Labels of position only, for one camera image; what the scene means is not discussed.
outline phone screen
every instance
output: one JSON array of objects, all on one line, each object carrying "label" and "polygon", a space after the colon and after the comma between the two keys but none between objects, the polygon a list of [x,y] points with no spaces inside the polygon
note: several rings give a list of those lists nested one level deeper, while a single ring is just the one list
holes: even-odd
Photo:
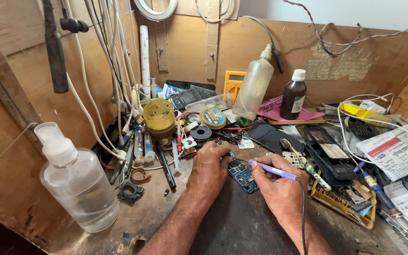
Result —
[{"label": "phone screen", "polygon": [[256,122],[253,127],[250,128],[247,135],[254,141],[268,148],[270,151],[280,155],[282,155],[283,151],[289,151],[281,145],[280,140],[282,138],[287,139],[298,152],[302,153],[305,149],[305,146],[302,145],[300,141],[284,133],[283,131],[272,127],[264,121]]}]

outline yellow plastic tray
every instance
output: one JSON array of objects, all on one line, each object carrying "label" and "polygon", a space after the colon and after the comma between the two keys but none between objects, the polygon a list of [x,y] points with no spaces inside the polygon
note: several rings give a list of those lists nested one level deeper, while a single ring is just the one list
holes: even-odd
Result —
[{"label": "yellow plastic tray", "polygon": [[322,204],[332,208],[333,210],[337,211],[344,217],[352,220],[353,222],[367,229],[372,229],[374,226],[374,221],[375,221],[375,206],[376,206],[377,200],[375,198],[374,191],[371,191],[371,194],[373,195],[370,200],[372,207],[369,210],[369,212],[364,217],[357,213],[360,220],[364,223],[363,225],[359,223],[358,220],[355,219],[355,217],[351,217],[348,215],[348,214],[354,213],[354,211],[351,211],[349,209],[351,205],[348,201],[338,198],[337,196],[335,196],[334,194],[330,192],[326,192],[317,181],[314,181],[313,189],[311,190],[312,198],[314,198],[315,200],[318,200]]}]

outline yellow multimeter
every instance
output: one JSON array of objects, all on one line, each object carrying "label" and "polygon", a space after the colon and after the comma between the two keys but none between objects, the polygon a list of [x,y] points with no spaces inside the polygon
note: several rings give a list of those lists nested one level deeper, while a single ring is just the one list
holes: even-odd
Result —
[{"label": "yellow multimeter", "polygon": [[226,71],[224,76],[224,95],[227,103],[232,102],[234,104],[245,75],[246,72]]}]

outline blue circuit board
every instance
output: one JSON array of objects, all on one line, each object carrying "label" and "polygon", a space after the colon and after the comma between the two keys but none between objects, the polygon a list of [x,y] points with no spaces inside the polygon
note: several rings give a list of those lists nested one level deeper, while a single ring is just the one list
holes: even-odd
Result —
[{"label": "blue circuit board", "polygon": [[258,185],[251,176],[251,171],[247,169],[242,162],[237,159],[233,153],[230,153],[235,159],[228,165],[228,173],[234,178],[235,182],[241,186],[246,194],[251,194],[259,189]]}]

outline cardboard strip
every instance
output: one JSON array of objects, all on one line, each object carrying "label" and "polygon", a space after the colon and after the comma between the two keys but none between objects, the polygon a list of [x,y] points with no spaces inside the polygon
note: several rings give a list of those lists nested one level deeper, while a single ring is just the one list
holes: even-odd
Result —
[{"label": "cardboard strip", "polygon": [[[152,0],[154,11],[165,9],[163,0]],[[157,45],[157,61],[159,71],[168,71],[168,36],[166,35],[165,21],[155,22],[155,41]]]},{"label": "cardboard strip", "polygon": [[[220,16],[220,1],[208,0],[209,20],[218,20]],[[217,57],[218,57],[218,27],[219,23],[207,22],[207,79],[214,80],[217,72]]]}]

